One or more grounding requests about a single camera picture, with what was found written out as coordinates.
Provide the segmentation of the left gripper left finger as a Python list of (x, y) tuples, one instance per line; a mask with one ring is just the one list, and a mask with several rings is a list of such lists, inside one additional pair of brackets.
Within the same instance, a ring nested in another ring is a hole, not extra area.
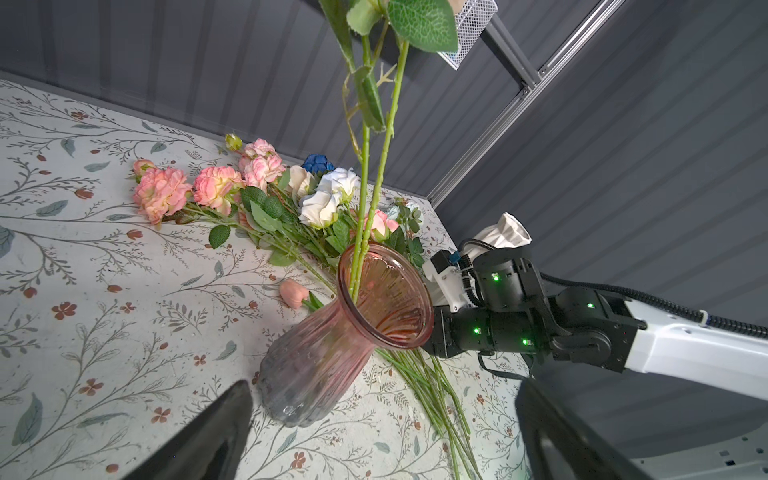
[(248, 382), (235, 382), (127, 477), (234, 479), (246, 446), (252, 409)]

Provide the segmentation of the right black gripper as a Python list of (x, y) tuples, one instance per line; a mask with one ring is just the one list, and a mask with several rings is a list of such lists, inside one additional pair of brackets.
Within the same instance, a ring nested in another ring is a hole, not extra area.
[(472, 306), (455, 313), (433, 308), (433, 330), (422, 346), (426, 353), (450, 359), (475, 352), (479, 362), (496, 353), (541, 359), (557, 349), (556, 340), (570, 335), (556, 320), (529, 248), (486, 246), (475, 259), (463, 251), (453, 254)]

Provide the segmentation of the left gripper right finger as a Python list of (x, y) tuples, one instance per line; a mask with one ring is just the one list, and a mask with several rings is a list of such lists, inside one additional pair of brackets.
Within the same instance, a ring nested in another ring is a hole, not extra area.
[(536, 380), (522, 381), (515, 410), (534, 479), (649, 477)]

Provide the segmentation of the white rose stem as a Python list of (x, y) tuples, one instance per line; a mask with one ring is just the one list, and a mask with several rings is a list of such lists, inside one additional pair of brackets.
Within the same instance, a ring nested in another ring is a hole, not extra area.
[(379, 204), (409, 51), (454, 53), (455, 8), (449, 1), (319, 3), (347, 68), (342, 103), (361, 167), (358, 227), (348, 291), (357, 300)]

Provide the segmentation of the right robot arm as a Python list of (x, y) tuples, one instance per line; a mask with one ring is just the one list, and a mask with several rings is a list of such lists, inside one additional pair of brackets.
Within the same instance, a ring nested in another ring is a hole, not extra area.
[(549, 356), (766, 399), (766, 328), (633, 289), (542, 274), (524, 247), (477, 245), (476, 258), (440, 250), (423, 265), (444, 299), (423, 347), (430, 355)]

